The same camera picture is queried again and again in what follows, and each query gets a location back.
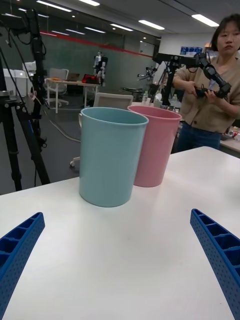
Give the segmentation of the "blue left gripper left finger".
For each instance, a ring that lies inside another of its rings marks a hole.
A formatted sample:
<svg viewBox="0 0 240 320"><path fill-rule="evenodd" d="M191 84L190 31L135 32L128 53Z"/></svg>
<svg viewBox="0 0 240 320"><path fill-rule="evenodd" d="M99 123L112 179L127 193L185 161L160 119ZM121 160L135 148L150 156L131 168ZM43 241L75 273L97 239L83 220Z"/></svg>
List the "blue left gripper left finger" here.
<svg viewBox="0 0 240 320"><path fill-rule="evenodd" d="M0 239L0 319L44 228L44 215L37 212Z"/></svg>

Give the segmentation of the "person's left hand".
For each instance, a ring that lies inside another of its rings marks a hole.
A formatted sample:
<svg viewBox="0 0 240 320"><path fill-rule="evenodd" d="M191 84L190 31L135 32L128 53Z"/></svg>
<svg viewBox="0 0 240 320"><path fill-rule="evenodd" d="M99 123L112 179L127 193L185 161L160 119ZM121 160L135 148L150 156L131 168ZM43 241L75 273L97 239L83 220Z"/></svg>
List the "person's left hand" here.
<svg viewBox="0 0 240 320"><path fill-rule="evenodd" d="M223 98L217 97L212 90L207 90L204 94L208 100L208 103L211 105L221 106L225 102Z"/></svg>

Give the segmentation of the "person's right hand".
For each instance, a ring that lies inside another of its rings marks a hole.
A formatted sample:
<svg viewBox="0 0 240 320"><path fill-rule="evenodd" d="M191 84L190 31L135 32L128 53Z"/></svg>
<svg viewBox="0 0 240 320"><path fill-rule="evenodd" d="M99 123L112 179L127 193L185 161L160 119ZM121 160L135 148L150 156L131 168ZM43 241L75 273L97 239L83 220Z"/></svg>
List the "person's right hand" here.
<svg viewBox="0 0 240 320"><path fill-rule="evenodd" d="M196 92L196 83L194 81L187 81L186 84L184 85L185 91L190 94L195 96L196 98L198 97L197 92Z"/></svg>

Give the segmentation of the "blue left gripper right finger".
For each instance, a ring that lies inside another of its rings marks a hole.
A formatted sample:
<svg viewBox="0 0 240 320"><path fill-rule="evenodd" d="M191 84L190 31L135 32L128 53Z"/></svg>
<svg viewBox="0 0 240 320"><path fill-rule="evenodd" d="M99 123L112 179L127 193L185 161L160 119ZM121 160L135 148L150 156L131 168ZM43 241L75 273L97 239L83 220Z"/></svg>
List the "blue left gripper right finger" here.
<svg viewBox="0 0 240 320"><path fill-rule="evenodd" d="M240 319L240 239L192 209L190 225L210 263L235 320Z"/></svg>

